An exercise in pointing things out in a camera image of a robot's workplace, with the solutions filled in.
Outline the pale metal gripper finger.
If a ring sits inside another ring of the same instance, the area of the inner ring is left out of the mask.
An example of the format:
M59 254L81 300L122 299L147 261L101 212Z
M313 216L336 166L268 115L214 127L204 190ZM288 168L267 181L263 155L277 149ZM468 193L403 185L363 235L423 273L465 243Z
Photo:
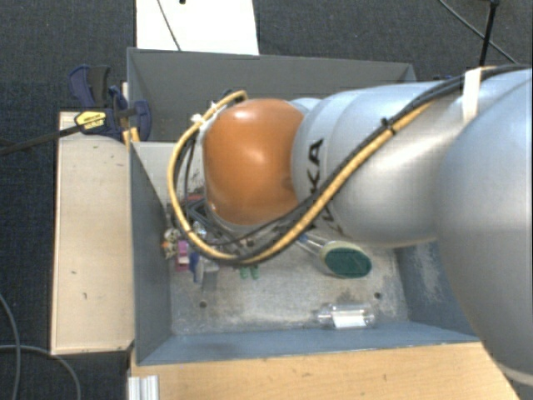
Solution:
M212 293L217 290L220 266L213 261L206 260L202 264L202 291Z

